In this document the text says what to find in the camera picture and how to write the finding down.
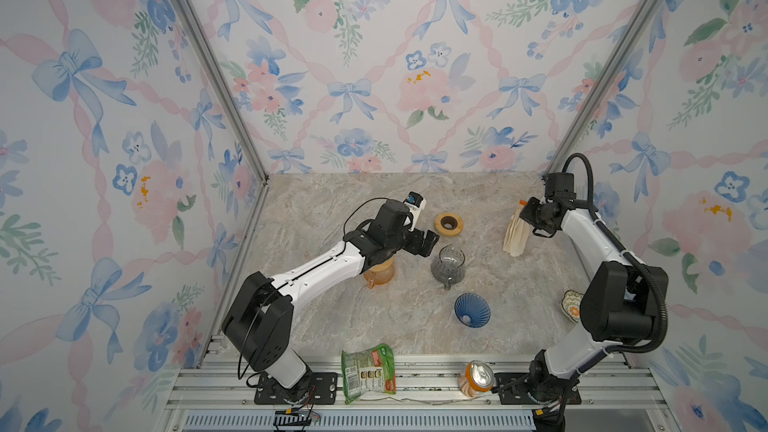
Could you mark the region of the coffee filter paper pack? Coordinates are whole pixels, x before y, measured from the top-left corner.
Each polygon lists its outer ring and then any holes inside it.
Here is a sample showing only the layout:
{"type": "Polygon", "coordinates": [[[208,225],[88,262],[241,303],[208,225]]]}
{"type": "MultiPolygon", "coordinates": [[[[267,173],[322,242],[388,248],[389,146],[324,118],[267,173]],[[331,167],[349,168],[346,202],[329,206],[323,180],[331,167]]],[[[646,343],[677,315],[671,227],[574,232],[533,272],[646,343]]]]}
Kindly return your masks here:
{"type": "Polygon", "coordinates": [[[520,200],[519,205],[507,228],[503,243],[503,251],[512,257],[519,257],[523,254],[528,237],[532,227],[522,219],[522,212],[527,205],[525,200],[520,200]]]}

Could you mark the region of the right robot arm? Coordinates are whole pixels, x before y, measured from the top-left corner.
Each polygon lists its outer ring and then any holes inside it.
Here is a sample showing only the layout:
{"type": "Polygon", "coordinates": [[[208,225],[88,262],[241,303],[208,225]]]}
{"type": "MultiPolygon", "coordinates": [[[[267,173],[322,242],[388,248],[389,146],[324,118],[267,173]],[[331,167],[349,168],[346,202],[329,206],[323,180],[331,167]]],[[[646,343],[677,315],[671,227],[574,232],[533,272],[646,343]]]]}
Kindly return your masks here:
{"type": "Polygon", "coordinates": [[[666,272],[620,244],[594,205],[577,198],[573,174],[551,173],[544,183],[544,198],[529,199],[521,218],[536,235],[567,235],[594,275],[580,302],[579,324],[536,355],[518,386],[541,404],[564,401],[581,375],[614,352],[656,350],[668,331],[666,272]]]}

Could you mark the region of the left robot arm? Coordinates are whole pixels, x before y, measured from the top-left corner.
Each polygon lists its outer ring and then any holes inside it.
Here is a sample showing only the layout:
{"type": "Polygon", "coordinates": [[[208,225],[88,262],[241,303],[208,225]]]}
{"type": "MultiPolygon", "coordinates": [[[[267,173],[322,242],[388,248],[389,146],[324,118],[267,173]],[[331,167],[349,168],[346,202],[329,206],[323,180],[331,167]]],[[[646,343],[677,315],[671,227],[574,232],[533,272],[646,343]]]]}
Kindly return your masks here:
{"type": "Polygon", "coordinates": [[[329,251],[281,274],[249,275],[225,314],[221,331],[254,372],[267,374],[286,392],[306,391],[312,372],[290,347],[293,315],[399,251],[428,257],[439,237],[416,227],[425,204],[416,192],[402,201],[384,198],[375,218],[346,230],[329,251]]]}

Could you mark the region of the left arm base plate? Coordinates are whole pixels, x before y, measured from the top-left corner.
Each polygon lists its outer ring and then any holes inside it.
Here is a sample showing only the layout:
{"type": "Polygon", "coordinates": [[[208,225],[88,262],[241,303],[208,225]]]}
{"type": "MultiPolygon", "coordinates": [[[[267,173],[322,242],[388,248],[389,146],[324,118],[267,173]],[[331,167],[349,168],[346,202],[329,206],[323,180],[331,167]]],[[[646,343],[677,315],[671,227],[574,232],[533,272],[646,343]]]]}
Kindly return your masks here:
{"type": "Polygon", "coordinates": [[[283,387],[266,373],[252,374],[246,386],[255,390],[256,405],[304,406],[333,405],[336,401],[338,374],[307,372],[293,387],[283,387]]]}

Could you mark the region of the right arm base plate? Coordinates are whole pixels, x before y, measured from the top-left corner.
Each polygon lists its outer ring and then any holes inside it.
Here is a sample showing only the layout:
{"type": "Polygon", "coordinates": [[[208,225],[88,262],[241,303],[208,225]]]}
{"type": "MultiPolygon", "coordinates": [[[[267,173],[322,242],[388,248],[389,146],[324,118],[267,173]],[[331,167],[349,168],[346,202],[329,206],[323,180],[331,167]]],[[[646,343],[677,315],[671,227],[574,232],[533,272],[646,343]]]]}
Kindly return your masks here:
{"type": "Polygon", "coordinates": [[[529,373],[498,372],[494,374],[492,393],[502,405],[547,405],[559,401],[565,392],[566,379],[544,378],[536,381],[529,373]]]}

